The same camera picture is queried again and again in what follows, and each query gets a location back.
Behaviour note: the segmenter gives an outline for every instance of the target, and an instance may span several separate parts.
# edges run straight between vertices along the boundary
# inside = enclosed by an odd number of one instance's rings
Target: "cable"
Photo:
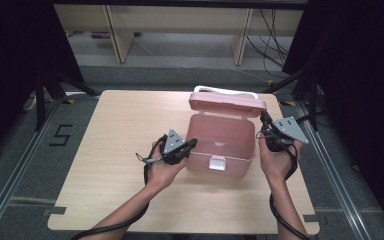
[[[272,36],[273,36],[273,40],[274,40],[274,42],[276,43],[276,46],[277,46],[277,49],[278,49],[279,57],[280,57],[280,59],[282,60],[282,63],[285,64],[286,58],[285,58],[285,56],[282,54],[281,49],[283,49],[283,50],[285,50],[285,51],[286,51],[286,49],[284,49],[284,48],[279,44],[279,42],[277,41],[275,21],[276,21],[276,10],[275,10],[275,9],[272,9]]]
[[[164,135],[163,137],[158,139],[158,141],[152,146],[152,149],[148,155],[148,158],[152,157],[152,154],[154,153],[155,148],[157,146],[159,146],[159,143],[163,141],[165,136],[166,135]],[[144,179],[145,185],[148,183],[148,170],[149,170],[149,165],[145,164],[145,166],[143,167],[143,179]],[[83,231],[83,232],[76,234],[74,237],[71,238],[71,240],[79,240],[83,237],[96,235],[96,234],[100,234],[100,233],[104,233],[104,232],[110,232],[110,231],[114,231],[117,229],[121,229],[121,228],[125,228],[127,226],[130,226],[133,223],[135,223],[136,221],[138,221],[143,215],[145,215],[146,211],[148,210],[148,207],[149,207],[149,203],[146,204],[146,206],[136,216],[134,216],[133,218],[131,218],[125,222],[121,222],[121,223],[110,225],[110,226],[100,227],[100,228],[92,228],[92,229],[89,229],[89,230],[86,230],[86,231]]]
[[[258,35],[258,37],[259,37],[260,40],[264,43],[264,45],[268,45],[268,44],[266,43],[266,41],[264,41],[264,39],[261,37],[261,35]],[[274,48],[274,47],[272,47],[272,46],[270,46],[270,45],[268,45],[268,47],[269,47],[271,50],[273,50],[273,51],[279,51],[279,49],[276,49],[276,48]],[[282,54],[288,54],[288,52],[283,52],[282,50],[280,50],[280,52],[281,52]]]
[[[251,39],[247,36],[247,39],[249,41],[249,43],[251,44],[251,46],[255,49],[255,51],[259,54],[261,54],[263,56],[263,66],[264,66],[264,70],[271,76],[273,77],[277,77],[277,78],[285,78],[285,77],[282,77],[282,76],[278,76],[276,74],[273,74],[271,73],[267,67],[266,67],[266,58],[269,59],[270,61],[272,61],[273,63],[275,63],[276,65],[278,65],[279,67],[283,68],[283,65],[281,63],[279,63],[278,61],[276,61],[274,58],[268,56],[266,54],[266,51],[267,51],[267,45],[266,45],[266,49],[264,50],[264,52],[262,52],[259,48],[257,48],[254,43],[252,43]]]
[[[275,31],[275,29],[276,29],[276,25],[275,25],[276,10],[275,9],[272,10],[272,28],[271,29],[270,29],[270,26],[269,26],[266,18],[264,17],[263,11],[261,9],[260,9],[260,14],[263,17],[263,20],[264,20],[264,22],[265,22],[265,24],[267,26],[267,29],[270,32],[270,36],[273,37],[273,40],[275,41],[276,46],[278,47],[277,50],[280,50],[280,48],[281,48],[283,51],[288,53],[288,50],[286,50],[284,47],[282,47],[282,45],[279,44],[279,42],[277,42],[277,36],[276,36],[276,31]]]
[[[265,133],[270,133],[270,136],[264,136],[263,132]],[[289,169],[289,172],[286,174],[286,177],[285,177],[285,181],[289,179],[290,176],[292,176],[292,174],[295,173],[295,171],[297,170],[297,167],[298,167],[298,149],[295,147],[294,144],[291,144],[291,146],[294,148],[295,150],[295,155],[291,153],[291,151],[289,151],[288,147],[285,146],[285,144],[282,144],[281,143],[281,138],[279,136],[277,136],[276,134],[270,132],[270,131],[260,131],[257,133],[256,135],[257,139],[260,139],[260,138],[267,138],[267,137],[272,137],[272,138],[277,138],[278,139],[278,143],[285,149],[285,151],[288,153],[288,155],[291,157],[291,162],[292,162],[292,166],[291,168]],[[272,211],[273,213],[273,216],[277,219],[277,221],[279,221],[280,224],[282,224],[289,232],[291,232],[292,234],[294,234],[295,236],[299,237],[300,239],[304,239],[304,240],[309,240],[310,238],[308,238],[306,235],[304,235],[303,233],[301,233],[300,231],[298,231],[297,229],[295,229],[293,226],[291,226],[288,222],[286,222],[285,219],[282,218],[282,216],[279,214],[279,212],[277,211],[276,207],[274,206],[274,199],[273,199],[273,194],[270,194],[270,199],[269,199],[269,204],[270,204],[270,210]]]

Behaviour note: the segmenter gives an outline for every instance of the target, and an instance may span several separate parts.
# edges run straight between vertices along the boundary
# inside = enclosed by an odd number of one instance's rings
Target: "gray carpet floor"
[[[261,92],[267,80],[278,82],[265,71],[216,70],[204,68],[117,68],[81,67],[88,86],[96,90],[170,90],[192,91],[196,85]],[[66,91],[77,91],[64,85]],[[292,100],[293,84],[276,93],[279,101]],[[39,148],[17,187],[12,200],[0,220],[1,239],[69,239],[70,231],[51,231],[47,228],[49,210],[53,207],[64,183],[77,148],[98,100],[77,99],[72,104],[61,104],[43,136]],[[299,117],[296,107],[281,105],[283,115]],[[0,191],[34,134],[35,109],[19,116],[11,131],[0,144]],[[367,224],[373,239],[384,239],[384,214],[362,176],[352,170],[352,159],[327,116],[318,117],[319,134],[346,183],[351,198]],[[70,135],[65,146],[54,135],[61,124],[62,134]],[[300,167],[313,202],[321,230],[317,239],[356,239],[331,183],[320,163],[314,147],[302,152]],[[259,236],[276,239],[276,236]]]

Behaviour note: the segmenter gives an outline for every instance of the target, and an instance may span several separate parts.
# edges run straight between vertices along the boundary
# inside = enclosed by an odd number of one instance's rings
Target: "hand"
[[[152,158],[161,157],[159,146],[155,148]],[[148,184],[150,187],[154,187],[157,191],[161,191],[164,188],[170,186],[174,181],[176,175],[186,166],[185,158],[178,164],[168,165],[163,160],[152,163],[149,166],[148,172]]]
[[[265,138],[260,138],[258,141],[260,146],[260,164],[261,169],[266,175],[267,181],[285,181],[286,174],[289,172],[292,166],[291,156],[286,151],[281,152],[272,152],[268,149],[266,145]],[[293,146],[289,147],[289,151],[292,154],[297,154],[297,159],[299,159],[300,149],[304,145],[300,141],[293,142]]]

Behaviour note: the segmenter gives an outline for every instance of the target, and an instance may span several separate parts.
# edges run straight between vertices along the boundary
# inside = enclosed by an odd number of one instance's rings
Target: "box lid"
[[[193,92],[189,97],[191,109],[203,112],[238,115],[247,118],[258,117],[261,115],[261,111],[267,109],[266,102],[258,99],[255,93],[250,95],[249,92],[228,91],[232,93]]]

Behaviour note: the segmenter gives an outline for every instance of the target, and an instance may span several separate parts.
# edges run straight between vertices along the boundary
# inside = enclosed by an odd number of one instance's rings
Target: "pink plastic box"
[[[260,116],[266,103],[251,92],[197,86],[189,104],[199,114],[191,117],[186,139],[197,138],[198,144],[186,168],[243,177],[254,158],[256,141],[254,123],[248,118]]]

